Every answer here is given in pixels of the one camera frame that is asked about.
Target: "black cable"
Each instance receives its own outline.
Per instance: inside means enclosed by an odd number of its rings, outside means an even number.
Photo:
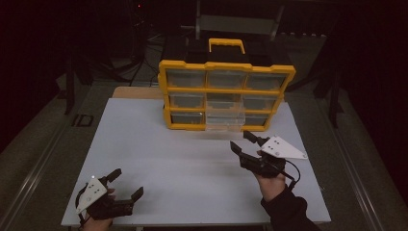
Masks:
[[[156,72],[156,74],[159,74],[159,69],[157,69],[155,66],[153,66],[152,64],[150,64],[147,59],[144,59],[144,63],[149,66],[154,72]]]
[[[132,76],[132,79],[129,82],[129,87],[132,87],[133,81],[135,81],[136,75],[138,74],[138,72],[140,71],[141,66],[143,65],[143,62],[140,62],[138,69],[135,71],[135,73]]]
[[[120,75],[121,75],[121,76],[127,75],[127,74],[129,74],[129,73],[131,73],[131,72],[135,71],[137,68],[138,68],[138,67],[135,65],[135,67],[134,67],[134,68],[132,68],[132,69],[131,69],[131,70],[129,70],[129,71],[126,71],[125,73],[120,73]]]
[[[129,69],[129,68],[132,68],[132,67],[136,66],[136,65],[139,64],[139,63],[140,63],[140,61],[138,61],[138,60],[133,60],[133,61],[131,61],[131,62],[128,63],[128,64],[125,64],[125,65],[122,65],[122,66],[119,66],[119,67],[114,67],[114,68],[112,69],[112,71],[115,72],[115,73],[120,73],[121,71],[124,71],[124,70],[127,70],[127,69]]]
[[[84,193],[84,191],[87,189],[88,183],[81,189],[78,191],[78,195],[75,198],[75,208],[78,208],[79,205],[79,199],[81,198],[81,195]],[[78,228],[78,230],[80,230],[84,224],[88,221],[88,219],[84,219],[84,216],[82,216],[82,214],[78,214],[79,220],[80,220],[80,226]]]
[[[159,49],[156,49],[156,48],[153,48],[153,47],[150,47],[150,46],[146,46],[146,48],[150,49],[150,50],[157,51],[157,52],[163,52],[163,50],[159,50]]]
[[[182,38],[182,37],[188,36],[189,34],[191,34],[194,31],[195,31],[195,29],[192,29],[192,30],[186,32],[185,34],[181,35],[180,37]]]
[[[297,180],[294,180],[294,178],[293,178],[291,184],[288,186],[289,190],[292,190],[294,188],[294,185],[297,184],[297,182],[299,182],[299,180],[300,180],[300,170],[299,170],[299,168],[297,168],[297,166],[294,163],[292,163],[292,162],[290,162],[288,160],[286,160],[286,162],[291,164],[294,168],[296,168],[297,174],[299,174],[299,177],[297,178]]]
[[[148,41],[147,44],[149,45],[158,45],[158,46],[163,46],[164,43],[163,42],[159,42],[159,41]]]
[[[297,166],[294,163],[292,163],[292,162],[290,162],[288,160],[286,160],[286,162],[291,164],[294,168],[296,168],[297,174],[299,174],[299,177],[297,178],[296,183],[299,182],[299,180],[300,180],[300,170],[299,170],[299,168],[297,168]]]
[[[153,76],[150,78],[150,85],[149,85],[149,87],[152,87],[152,85],[153,85],[153,79],[154,79],[155,77],[157,77],[157,75],[153,75]]]
[[[156,36],[154,36],[154,37],[152,37],[152,38],[148,38],[148,39],[147,39],[147,42],[149,42],[149,41],[157,42],[157,41],[154,41],[153,39],[158,38],[158,37],[161,37],[161,36],[163,36],[163,34],[159,34],[159,35],[156,35]]]

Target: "clear plastic drawer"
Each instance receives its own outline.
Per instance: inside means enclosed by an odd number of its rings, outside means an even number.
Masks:
[[[245,94],[242,100],[247,110],[271,110],[276,98],[274,95]]]
[[[269,114],[246,114],[245,125],[249,126],[264,126]]]
[[[286,73],[249,73],[246,80],[246,89],[250,90],[280,90]]]
[[[204,108],[204,93],[170,92],[168,95],[173,108]]]
[[[206,113],[206,130],[208,131],[239,132],[244,124],[244,112],[238,114]]]
[[[204,70],[168,69],[167,85],[179,88],[203,88],[205,83]]]
[[[171,122],[181,124],[202,124],[203,113],[171,112]]]
[[[246,72],[237,70],[208,71],[208,87],[214,89],[242,89]]]
[[[207,93],[206,109],[238,109],[242,106],[242,95],[234,93]]]

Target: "white table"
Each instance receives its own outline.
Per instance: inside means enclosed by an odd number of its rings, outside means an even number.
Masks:
[[[66,208],[62,225],[77,226],[74,201],[92,175],[102,177],[116,168],[120,175],[109,186],[116,199],[128,199],[139,187],[143,197],[132,216],[116,218],[115,225],[184,226],[249,225],[269,223],[253,174],[240,167],[230,150],[234,141],[242,151],[258,146],[242,133],[176,131],[166,128],[163,100],[111,98],[96,131],[89,154]],[[306,153],[287,103],[281,103],[269,130],[258,136],[280,136]],[[293,160],[301,171],[294,188],[309,203],[312,221],[330,221],[309,160]],[[297,178],[296,170],[286,171]]]

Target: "dark background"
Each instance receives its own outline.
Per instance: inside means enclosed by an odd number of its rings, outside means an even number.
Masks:
[[[206,13],[270,17],[267,8],[249,11],[247,4],[253,1],[202,2]],[[256,2],[273,7],[270,1]],[[408,202],[408,6],[395,0],[365,5],[324,2],[288,3],[279,33],[329,34],[316,65],[341,64],[342,88],[348,91]],[[55,80],[65,72],[69,44],[101,63],[109,62],[109,57],[132,59],[130,50],[135,48],[135,41],[143,43],[143,37],[131,36],[135,21],[129,16],[129,4],[127,0],[1,2],[0,151],[59,93]],[[180,25],[194,25],[192,0],[144,0],[132,4],[138,6],[134,13],[147,29],[171,35],[180,33]]]

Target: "human hand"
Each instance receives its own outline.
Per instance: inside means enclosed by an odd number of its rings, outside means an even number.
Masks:
[[[111,199],[115,199],[115,196],[111,194],[114,191],[115,189],[108,189],[108,194]],[[108,231],[114,222],[112,218],[96,220],[90,217],[89,214],[87,214],[85,220],[87,222],[84,224],[84,231]]]
[[[283,190],[285,190],[285,176],[279,173],[276,177],[265,178],[262,175],[254,173],[255,178],[259,183],[259,188],[261,189],[262,197],[264,201],[270,202]]]

